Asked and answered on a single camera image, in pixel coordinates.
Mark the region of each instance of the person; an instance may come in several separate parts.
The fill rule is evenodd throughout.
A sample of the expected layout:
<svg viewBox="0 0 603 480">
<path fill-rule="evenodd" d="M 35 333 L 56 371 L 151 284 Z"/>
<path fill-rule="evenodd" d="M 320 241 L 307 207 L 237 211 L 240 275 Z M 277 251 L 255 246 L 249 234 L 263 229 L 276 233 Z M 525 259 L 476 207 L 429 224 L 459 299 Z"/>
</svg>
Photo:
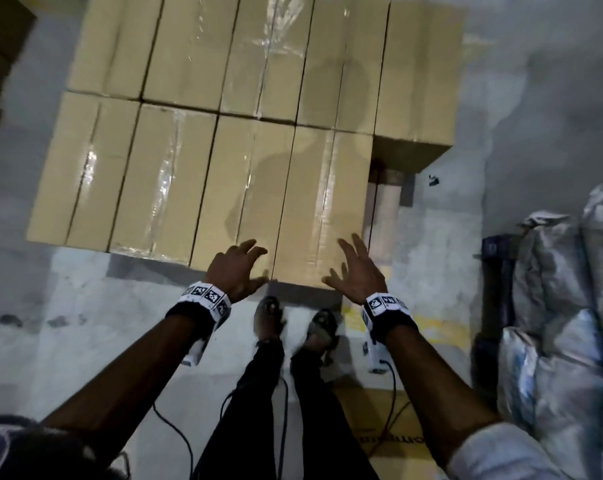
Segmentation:
<svg viewBox="0 0 603 480">
<path fill-rule="evenodd" d="M 165 318 L 111 362 L 40 424 L 0 417 L 0 480 L 45 473 L 48 478 L 117 478 L 109 465 L 152 407 L 198 339 L 229 316 L 233 303 L 256 292 L 266 278 L 250 271 L 266 250 L 256 242 L 233 246 L 213 259 L 203 282 L 190 286 Z M 560 471 L 528 434 L 489 409 L 437 354 L 408 309 L 388 293 L 382 273 L 361 238 L 339 240 L 344 279 L 331 270 L 325 284 L 363 306 L 373 339 L 388 348 L 417 412 L 434 460 L 455 479 L 558 479 Z M 257 352 L 237 383 L 192 478 L 246 474 L 276 478 L 271 396 L 283 361 L 281 308 L 276 298 L 255 313 Z M 290 371 L 303 420 L 307 479 L 377 475 L 350 432 L 339 402 L 320 376 L 321 356 L 335 340 L 337 322 L 327 310 L 310 324 Z M 251 432 L 241 448 L 236 433 Z"/>
</svg>

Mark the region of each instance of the person's right arm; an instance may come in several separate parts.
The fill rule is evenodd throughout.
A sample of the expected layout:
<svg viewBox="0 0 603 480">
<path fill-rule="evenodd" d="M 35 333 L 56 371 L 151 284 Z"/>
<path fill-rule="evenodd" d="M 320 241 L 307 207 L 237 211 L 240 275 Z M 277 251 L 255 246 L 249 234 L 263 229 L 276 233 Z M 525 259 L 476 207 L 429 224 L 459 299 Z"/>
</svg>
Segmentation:
<svg viewBox="0 0 603 480">
<path fill-rule="evenodd" d="M 419 334 L 407 310 L 373 312 L 373 300 L 388 293 L 385 278 L 361 238 L 353 235 L 353 242 L 354 247 L 339 240 L 348 266 L 345 279 L 331 270 L 324 282 L 368 309 L 371 336 L 388 348 L 437 464 L 461 479 L 561 477 L 537 442 L 519 428 L 501 423 L 501 417 L 458 377 Z"/>
</svg>

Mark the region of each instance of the foot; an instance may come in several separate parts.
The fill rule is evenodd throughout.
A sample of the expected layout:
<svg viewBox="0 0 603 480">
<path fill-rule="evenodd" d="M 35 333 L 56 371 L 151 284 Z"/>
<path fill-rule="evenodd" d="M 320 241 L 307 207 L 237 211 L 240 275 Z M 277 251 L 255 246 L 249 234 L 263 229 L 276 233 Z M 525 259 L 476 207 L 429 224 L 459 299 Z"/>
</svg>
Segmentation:
<svg viewBox="0 0 603 480">
<path fill-rule="evenodd" d="M 279 339 L 283 330 L 282 316 L 283 311 L 277 298 L 266 296 L 259 302 L 255 311 L 254 330 L 260 342 Z"/>
<path fill-rule="evenodd" d="M 336 344 L 336 333 L 335 315 L 330 310 L 320 310 L 308 326 L 308 335 L 302 347 L 321 356 Z"/>
</svg>

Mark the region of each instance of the hand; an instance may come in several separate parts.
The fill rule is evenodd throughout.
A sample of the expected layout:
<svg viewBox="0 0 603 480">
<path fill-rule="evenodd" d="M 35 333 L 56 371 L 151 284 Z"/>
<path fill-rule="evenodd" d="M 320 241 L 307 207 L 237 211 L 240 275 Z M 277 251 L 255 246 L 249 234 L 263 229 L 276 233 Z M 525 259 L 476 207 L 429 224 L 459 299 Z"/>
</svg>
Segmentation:
<svg viewBox="0 0 603 480">
<path fill-rule="evenodd" d="M 353 303 L 363 305 L 371 294 L 387 293 L 386 278 L 368 257 L 366 245 L 357 234 L 353 234 L 354 247 L 343 239 L 337 242 L 344 250 L 348 271 L 345 279 L 340 279 L 334 269 L 330 276 L 321 280 L 324 284 L 343 293 Z"/>
<path fill-rule="evenodd" d="M 265 276 L 250 279 L 250 271 L 257 258 L 268 253 L 264 248 L 254 248 L 256 243 L 256 240 L 250 239 L 229 247 L 225 254 L 217 253 L 208 267 L 205 282 L 227 294 L 231 303 L 249 297 L 269 281 Z"/>
</svg>

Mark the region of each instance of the person's left hand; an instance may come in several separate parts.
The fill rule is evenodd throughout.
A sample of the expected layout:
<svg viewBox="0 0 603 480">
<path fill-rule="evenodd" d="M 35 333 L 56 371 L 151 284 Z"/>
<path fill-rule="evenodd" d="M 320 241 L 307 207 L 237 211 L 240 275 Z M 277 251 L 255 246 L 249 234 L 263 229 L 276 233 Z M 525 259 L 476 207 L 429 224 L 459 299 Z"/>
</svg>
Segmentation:
<svg viewBox="0 0 603 480">
<path fill-rule="evenodd" d="M 232 303 L 247 298 L 269 280 L 266 276 L 250 279 L 257 258 L 267 254 L 265 248 L 254 247 L 255 239 L 231 246 L 226 253 L 217 253 L 206 272 L 205 282 L 217 286 L 228 295 Z"/>
</svg>

